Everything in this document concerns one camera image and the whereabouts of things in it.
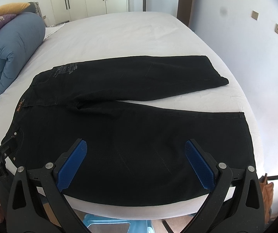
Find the orange bag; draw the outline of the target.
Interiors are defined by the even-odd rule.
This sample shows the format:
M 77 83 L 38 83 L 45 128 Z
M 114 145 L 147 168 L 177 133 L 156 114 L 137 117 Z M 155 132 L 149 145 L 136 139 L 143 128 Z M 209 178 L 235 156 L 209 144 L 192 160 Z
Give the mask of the orange bag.
M 267 174 L 261 176 L 259 179 L 259 185 L 262 192 L 262 198 L 264 202 L 264 214 L 266 223 L 270 219 L 270 209 L 273 204 L 274 195 L 274 183 L 268 183 Z

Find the blue rolled duvet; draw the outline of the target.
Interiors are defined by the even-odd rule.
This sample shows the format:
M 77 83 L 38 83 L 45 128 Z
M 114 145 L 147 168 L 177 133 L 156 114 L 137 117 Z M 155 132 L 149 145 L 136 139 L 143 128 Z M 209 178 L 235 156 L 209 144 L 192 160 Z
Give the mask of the blue rolled duvet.
M 18 77 L 45 37 L 41 17 L 24 12 L 0 29 L 0 95 Z

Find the upper wall socket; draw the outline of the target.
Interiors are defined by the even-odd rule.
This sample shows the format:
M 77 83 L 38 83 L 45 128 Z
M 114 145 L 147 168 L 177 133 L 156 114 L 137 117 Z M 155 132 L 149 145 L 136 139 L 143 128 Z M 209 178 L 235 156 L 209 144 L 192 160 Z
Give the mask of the upper wall socket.
M 252 19 L 254 19 L 254 20 L 257 21 L 258 18 L 259 18 L 259 12 L 253 10 L 253 11 L 251 12 L 251 17 L 252 17 Z

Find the yellow pillow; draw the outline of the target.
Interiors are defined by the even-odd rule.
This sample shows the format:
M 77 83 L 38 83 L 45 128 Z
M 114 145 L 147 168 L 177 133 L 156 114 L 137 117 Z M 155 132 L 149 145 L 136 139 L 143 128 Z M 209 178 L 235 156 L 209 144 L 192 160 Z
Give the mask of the yellow pillow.
M 20 14 L 30 6 L 30 3 L 8 3 L 0 6 L 0 16 L 7 14 Z

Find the grey pillow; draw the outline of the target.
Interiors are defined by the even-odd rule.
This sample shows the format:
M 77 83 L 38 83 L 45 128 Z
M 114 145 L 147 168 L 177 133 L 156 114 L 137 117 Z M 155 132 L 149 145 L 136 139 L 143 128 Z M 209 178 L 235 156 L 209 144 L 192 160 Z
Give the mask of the grey pillow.
M 26 11 L 37 14 L 39 17 L 42 17 L 39 2 L 29 2 L 29 4 L 30 4 L 30 6 L 28 8 L 26 8 Z

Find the black jeans pants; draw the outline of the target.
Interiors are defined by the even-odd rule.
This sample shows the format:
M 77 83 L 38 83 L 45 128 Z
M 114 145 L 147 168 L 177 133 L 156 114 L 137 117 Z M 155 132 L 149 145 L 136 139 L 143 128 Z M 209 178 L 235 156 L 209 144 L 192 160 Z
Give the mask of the black jeans pants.
M 87 155 L 66 195 L 115 206 L 158 206 L 206 194 L 185 156 L 194 139 L 218 162 L 255 162 L 243 113 L 146 106 L 217 88 L 228 80 L 205 56 L 120 57 L 72 63 L 36 75 L 20 98 L 6 138 L 27 169 L 54 162 L 81 138 Z

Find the blue plastic stool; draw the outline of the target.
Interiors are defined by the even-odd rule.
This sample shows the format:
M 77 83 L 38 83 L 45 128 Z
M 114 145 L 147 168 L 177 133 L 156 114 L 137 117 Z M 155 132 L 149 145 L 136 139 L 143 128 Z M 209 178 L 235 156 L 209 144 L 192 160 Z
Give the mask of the blue plastic stool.
M 87 228 L 91 225 L 128 225 L 127 232 L 155 232 L 151 220 L 117 219 L 86 214 L 83 223 Z

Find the white bed mattress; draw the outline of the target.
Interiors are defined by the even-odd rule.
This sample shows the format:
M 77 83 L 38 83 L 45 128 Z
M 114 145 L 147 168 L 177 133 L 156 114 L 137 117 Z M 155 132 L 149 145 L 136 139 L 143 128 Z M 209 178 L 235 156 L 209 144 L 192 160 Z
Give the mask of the white bed mattress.
M 55 161 L 76 139 L 87 156 L 72 206 L 139 218 L 180 214 L 203 201 L 184 151 L 193 138 L 232 168 L 255 164 L 256 121 L 222 59 L 163 13 L 120 13 L 67 23 L 43 38 L 0 95 L 0 143 L 15 136 L 8 169 Z

